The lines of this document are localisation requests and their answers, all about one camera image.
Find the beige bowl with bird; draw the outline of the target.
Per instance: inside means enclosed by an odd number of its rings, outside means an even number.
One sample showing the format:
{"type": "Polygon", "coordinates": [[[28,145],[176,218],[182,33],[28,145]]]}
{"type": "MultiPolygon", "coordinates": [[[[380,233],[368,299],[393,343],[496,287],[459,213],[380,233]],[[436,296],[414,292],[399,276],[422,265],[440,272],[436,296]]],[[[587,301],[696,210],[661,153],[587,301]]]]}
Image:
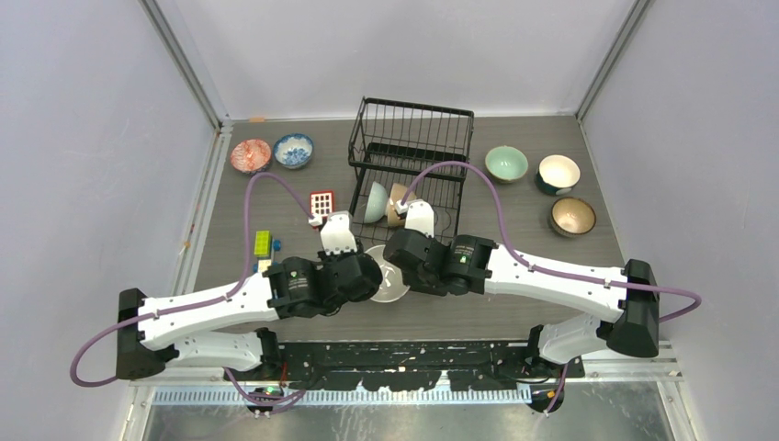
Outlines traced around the beige bowl with bird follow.
{"type": "Polygon", "coordinates": [[[403,281],[402,272],[384,258],[384,250],[384,245],[376,245],[366,250],[366,253],[379,265],[382,274],[382,282],[379,289],[371,297],[372,301],[378,303],[397,301],[410,290],[410,287],[403,281]]]}

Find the beige plain bowl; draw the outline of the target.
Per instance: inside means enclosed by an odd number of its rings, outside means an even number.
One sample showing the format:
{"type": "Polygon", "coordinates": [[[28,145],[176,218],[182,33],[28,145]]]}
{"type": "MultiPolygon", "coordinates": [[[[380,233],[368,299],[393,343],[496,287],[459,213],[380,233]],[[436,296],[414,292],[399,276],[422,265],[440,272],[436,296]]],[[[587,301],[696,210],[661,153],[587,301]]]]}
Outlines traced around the beige plain bowl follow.
{"type": "Polygon", "coordinates": [[[385,215],[387,225],[390,228],[399,228],[405,225],[406,219],[402,218],[395,210],[396,203],[405,195],[408,187],[400,183],[393,183],[389,192],[385,215]]]}

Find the light teal ribbed bowl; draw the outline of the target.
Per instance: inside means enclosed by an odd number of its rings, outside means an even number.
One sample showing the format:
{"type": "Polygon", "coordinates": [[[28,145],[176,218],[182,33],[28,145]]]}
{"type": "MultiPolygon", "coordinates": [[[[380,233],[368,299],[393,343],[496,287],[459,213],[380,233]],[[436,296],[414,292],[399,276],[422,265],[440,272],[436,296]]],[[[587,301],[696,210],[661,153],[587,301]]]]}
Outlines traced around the light teal ribbed bowl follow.
{"type": "Polygon", "coordinates": [[[387,189],[379,182],[374,181],[368,194],[363,222],[375,223],[380,221],[386,215],[388,200],[389,194],[387,189]]]}

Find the black wire dish rack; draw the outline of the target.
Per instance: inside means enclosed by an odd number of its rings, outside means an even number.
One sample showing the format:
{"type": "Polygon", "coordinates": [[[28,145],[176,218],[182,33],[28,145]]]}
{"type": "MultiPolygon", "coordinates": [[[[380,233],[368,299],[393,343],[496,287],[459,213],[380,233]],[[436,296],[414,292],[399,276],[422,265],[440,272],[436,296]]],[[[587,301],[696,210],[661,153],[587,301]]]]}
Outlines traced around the black wire dish rack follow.
{"type": "Polygon", "coordinates": [[[394,184],[410,185],[430,165],[469,161],[474,119],[473,111],[461,108],[362,98],[347,148],[356,176],[349,206],[356,238],[373,246],[394,231],[386,217],[365,220],[374,183],[391,191],[394,184]]]}

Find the white blue floral bowl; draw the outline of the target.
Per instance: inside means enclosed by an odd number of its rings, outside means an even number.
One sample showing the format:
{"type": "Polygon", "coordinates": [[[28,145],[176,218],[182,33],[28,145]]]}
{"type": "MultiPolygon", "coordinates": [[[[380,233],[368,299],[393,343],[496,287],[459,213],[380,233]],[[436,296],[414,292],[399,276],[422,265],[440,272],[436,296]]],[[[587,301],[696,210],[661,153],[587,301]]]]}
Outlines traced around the white blue floral bowl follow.
{"type": "Polygon", "coordinates": [[[290,133],[281,137],[273,146],[274,159],[283,167],[297,170],[305,167],[314,152],[313,140],[302,133],[290,133]]]}

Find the blue zigzag pattern bowl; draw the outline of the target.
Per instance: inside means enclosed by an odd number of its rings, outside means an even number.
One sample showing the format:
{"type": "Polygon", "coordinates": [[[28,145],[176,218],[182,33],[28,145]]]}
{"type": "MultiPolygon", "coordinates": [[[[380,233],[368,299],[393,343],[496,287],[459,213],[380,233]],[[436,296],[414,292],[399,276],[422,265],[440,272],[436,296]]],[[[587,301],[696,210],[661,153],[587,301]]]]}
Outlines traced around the blue zigzag pattern bowl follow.
{"type": "Polygon", "coordinates": [[[239,142],[231,151],[231,166],[246,175],[266,171],[273,162],[270,145],[261,139],[239,142]]]}

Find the brown striped bowl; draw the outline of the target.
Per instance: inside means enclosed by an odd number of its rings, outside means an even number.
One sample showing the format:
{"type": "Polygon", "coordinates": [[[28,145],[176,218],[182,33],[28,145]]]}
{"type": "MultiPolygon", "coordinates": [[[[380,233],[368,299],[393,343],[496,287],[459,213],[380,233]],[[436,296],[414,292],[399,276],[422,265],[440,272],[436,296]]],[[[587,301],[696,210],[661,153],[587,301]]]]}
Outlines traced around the brown striped bowl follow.
{"type": "Polygon", "coordinates": [[[581,198],[559,198],[549,212],[552,230],[564,237],[578,237],[590,233],[597,223],[594,208],[581,198]]]}

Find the teal white dotted bowl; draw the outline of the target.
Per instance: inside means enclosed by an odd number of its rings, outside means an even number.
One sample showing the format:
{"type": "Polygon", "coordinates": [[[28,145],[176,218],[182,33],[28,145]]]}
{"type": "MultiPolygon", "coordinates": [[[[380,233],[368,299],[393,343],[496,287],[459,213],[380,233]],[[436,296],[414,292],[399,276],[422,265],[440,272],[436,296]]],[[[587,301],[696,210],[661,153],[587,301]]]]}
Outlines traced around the teal white dotted bowl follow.
{"type": "Polygon", "coordinates": [[[552,154],[543,158],[535,174],[536,187],[549,196],[571,192],[581,178],[580,167],[567,156],[552,154]]]}

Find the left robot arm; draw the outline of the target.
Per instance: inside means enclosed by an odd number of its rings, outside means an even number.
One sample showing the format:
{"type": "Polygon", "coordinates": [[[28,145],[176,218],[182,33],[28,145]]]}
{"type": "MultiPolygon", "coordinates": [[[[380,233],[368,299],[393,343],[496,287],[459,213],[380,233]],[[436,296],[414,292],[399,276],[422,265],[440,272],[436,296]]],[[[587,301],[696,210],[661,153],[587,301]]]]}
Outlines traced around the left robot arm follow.
{"type": "Polygon", "coordinates": [[[332,315],[347,302],[375,295],[383,281],[366,253],[288,257],[242,284],[183,296],[150,298],[139,289],[119,295],[116,376],[145,379],[168,367],[217,367],[273,379],[282,366],[275,333],[262,327],[229,334],[229,326],[332,315]]]}

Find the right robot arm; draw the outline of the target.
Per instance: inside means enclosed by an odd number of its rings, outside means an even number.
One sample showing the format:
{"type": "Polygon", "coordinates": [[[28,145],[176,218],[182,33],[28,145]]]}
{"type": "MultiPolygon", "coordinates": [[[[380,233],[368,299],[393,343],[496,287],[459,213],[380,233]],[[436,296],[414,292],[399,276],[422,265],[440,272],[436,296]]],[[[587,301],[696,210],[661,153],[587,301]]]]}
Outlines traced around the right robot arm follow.
{"type": "Polygon", "coordinates": [[[532,329],[524,361],[537,377],[606,348],[636,358],[659,353],[659,299],[649,289],[650,267],[644,262],[580,266],[521,254],[478,236],[459,235],[443,244],[409,229],[391,236],[383,256],[413,291],[439,297],[515,295],[580,311],[565,322],[532,329]]]}

